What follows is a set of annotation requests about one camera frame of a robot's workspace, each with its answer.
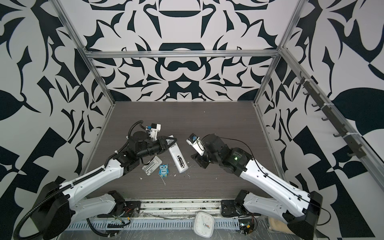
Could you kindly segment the white remote control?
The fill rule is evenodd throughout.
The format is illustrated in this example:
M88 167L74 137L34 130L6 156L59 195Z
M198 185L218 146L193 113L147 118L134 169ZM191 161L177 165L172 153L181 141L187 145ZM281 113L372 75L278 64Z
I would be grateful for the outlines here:
M178 146L176 143L171 148L169 148L170 155L175 163L175 166L177 167L179 173L184 173L188 170L189 166Z

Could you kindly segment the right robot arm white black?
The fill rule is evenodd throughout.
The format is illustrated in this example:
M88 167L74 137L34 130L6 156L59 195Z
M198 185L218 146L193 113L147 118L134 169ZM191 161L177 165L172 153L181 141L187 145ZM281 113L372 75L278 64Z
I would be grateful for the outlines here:
M203 138L191 134L187 143L196 150L192 158L201 168L217 164L270 195L264 198L241 190L235 200L241 208L281 221L303 240L314 239L322 210L321 194L294 187L261 165L250 151L230 148L215 134Z

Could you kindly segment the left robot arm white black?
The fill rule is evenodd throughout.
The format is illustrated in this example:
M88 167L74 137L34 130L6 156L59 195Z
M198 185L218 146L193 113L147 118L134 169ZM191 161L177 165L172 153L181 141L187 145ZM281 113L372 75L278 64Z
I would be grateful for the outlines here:
M124 198L110 191L98 198L87 195L131 172L142 158L166 152L176 138L160 136L153 140L149 133L139 131L97 169L71 181L46 184L34 203L31 219L38 229L36 240L50 240L60 235L70 224L96 215L118 214Z

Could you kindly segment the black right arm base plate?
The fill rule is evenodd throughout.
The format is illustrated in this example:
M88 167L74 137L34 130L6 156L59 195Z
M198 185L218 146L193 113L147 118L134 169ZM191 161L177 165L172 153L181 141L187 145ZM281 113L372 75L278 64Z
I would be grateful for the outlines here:
M221 215L224 218L242 216L244 213L234 200L221 200Z

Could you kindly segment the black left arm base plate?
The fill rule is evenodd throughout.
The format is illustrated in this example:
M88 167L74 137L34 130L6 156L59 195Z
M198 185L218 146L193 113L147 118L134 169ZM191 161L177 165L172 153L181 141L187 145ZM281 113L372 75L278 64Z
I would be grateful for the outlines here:
M125 201L125 203L117 203L113 210L108 214L97 215L98 218L112 218L112 217L134 217L140 213L141 201Z

